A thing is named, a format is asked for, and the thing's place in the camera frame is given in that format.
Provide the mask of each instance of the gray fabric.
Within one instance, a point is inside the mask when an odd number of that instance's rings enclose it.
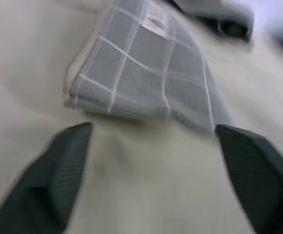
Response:
[[[140,25],[148,1],[115,3],[70,90],[72,105],[92,113],[166,121],[211,133],[230,117],[197,46],[168,16],[170,39]]]

